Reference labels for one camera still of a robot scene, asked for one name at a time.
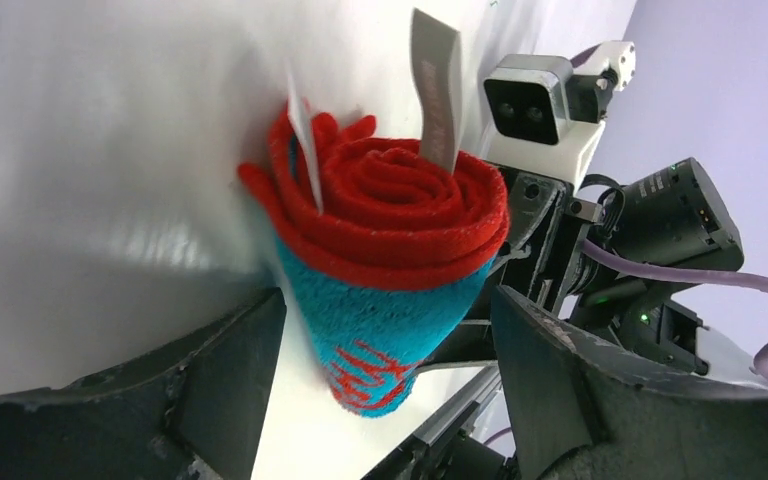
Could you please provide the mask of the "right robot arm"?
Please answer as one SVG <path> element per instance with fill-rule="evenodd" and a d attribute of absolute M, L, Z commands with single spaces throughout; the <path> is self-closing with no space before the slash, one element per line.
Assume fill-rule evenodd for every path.
<path fill-rule="evenodd" d="M 601 194 L 589 203 L 559 181 L 504 168 L 513 205 L 512 233 L 466 319 L 425 368 L 493 360 L 490 295 L 514 288 L 558 313 L 574 298 L 569 322 L 641 357 L 707 375 L 697 335 L 702 320 L 673 300 L 684 285 L 618 272 L 584 254 L 589 241 L 622 259 L 677 269 L 736 271 L 740 233 L 710 176 L 687 158 L 630 184 L 601 174 L 583 183 Z"/>

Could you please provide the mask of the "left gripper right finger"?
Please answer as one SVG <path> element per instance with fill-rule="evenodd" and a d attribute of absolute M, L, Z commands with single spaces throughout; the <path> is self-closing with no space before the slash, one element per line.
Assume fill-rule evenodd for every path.
<path fill-rule="evenodd" d="M 515 290 L 491 324 L 525 479 L 768 479 L 768 390 L 690 375 Z"/>

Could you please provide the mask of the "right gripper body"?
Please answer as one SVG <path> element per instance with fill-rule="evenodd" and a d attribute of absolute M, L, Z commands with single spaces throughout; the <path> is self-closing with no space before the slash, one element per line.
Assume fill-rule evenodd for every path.
<path fill-rule="evenodd" d="M 584 283 L 580 244 L 603 221 L 603 207 L 581 200 L 572 187 L 542 175 L 500 170 L 508 187 L 511 226 L 506 242 L 470 311 L 420 371 L 479 367 L 497 361 L 491 329 L 491 293 L 508 286 L 553 314 Z"/>

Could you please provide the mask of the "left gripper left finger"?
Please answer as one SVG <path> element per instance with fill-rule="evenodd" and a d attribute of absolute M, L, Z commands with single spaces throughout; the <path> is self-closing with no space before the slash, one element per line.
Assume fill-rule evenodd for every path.
<path fill-rule="evenodd" d="M 247 479 L 287 308 L 277 288 L 61 388 L 0 395 L 0 479 Z"/>

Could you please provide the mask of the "red and teal patterned towel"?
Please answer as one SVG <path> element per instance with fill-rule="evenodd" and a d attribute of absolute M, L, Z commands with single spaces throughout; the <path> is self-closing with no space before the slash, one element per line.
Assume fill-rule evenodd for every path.
<path fill-rule="evenodd" d="M 238 169 L 274 228 L 333 397 L 368 418 L 410 394 L 477 299 L 511 222 L 499 170 L 460 147 L 458 31 L 415 10 L 410 59 L 419 138 L 379 137 L 372 115 L 342 126 L 290 92 L 268 164 Z"/>

